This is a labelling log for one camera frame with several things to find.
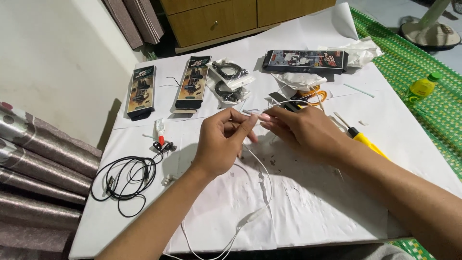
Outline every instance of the fan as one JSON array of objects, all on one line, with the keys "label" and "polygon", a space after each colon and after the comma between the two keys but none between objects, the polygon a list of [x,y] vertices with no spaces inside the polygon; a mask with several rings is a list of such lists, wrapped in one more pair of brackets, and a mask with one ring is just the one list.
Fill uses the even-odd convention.
[{"label": "fan", "polygon": [[437,22],[451,0],[436,0],[420,21],[407,22],[399,34],[425,51],[450,50],[460,44],[461,37],[449,25]]}]

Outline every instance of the green plastic bottle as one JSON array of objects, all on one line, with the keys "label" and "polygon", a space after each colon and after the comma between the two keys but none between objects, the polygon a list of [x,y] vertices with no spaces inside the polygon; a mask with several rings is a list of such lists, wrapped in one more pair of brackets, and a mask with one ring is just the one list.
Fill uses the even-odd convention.
[{"label": "green plastic bottle", "polygon": [[413,107],[418,101],[427,97],[435,89],[436,81],[441,78],[441,73],[433,72],[428,77],[414,82],[401,96],[401,100],[407,107]]}]

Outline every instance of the hand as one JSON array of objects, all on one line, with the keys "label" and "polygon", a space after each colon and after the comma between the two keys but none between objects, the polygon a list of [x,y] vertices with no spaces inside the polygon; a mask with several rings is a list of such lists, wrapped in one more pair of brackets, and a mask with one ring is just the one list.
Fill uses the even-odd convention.
[{"label": "hand", "polygon": [[260,125],[302,155],[335,165],[349,151],[352,139],[318,108],[307,107],[294,113],[273,107],[264,113],[271,119]]},{"label": "hand", "polygon": [[258,141],[252,131],[257,119],[256,115],[249,117],[234,108],[227,108],[205,119],[191,167],[212,178],[227,172],[240,156],[245,137],[252,142]]}]

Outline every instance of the tile floor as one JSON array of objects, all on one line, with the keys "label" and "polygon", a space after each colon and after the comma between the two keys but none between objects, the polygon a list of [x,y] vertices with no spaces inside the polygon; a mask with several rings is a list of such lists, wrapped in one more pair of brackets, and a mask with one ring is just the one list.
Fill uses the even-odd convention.
[{"label": "tile floor", "polygon": [[[351,7],[367,14],[369,17],[398,32],[401,24],[411,20],[420,19],[428,10],[421,4],[412,0],[337,0],[337,4],[348,2]],[[451,26],[462,35],[462,14],[456,13],[450,4],[440,18],[439,22]],[[462,74],[462,45],[452,50],[431,53],[435,58]]]}]

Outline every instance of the bottle cap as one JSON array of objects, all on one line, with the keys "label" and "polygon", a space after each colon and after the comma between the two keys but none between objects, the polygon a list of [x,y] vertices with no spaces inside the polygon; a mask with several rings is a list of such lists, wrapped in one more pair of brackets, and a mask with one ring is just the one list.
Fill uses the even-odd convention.
[{"label": "bottle cap", "polygon": [[427,79],[429,81],[437,81],[437,80],[441,79],[441,73],[432,72],[430,75],[428,75]]}]

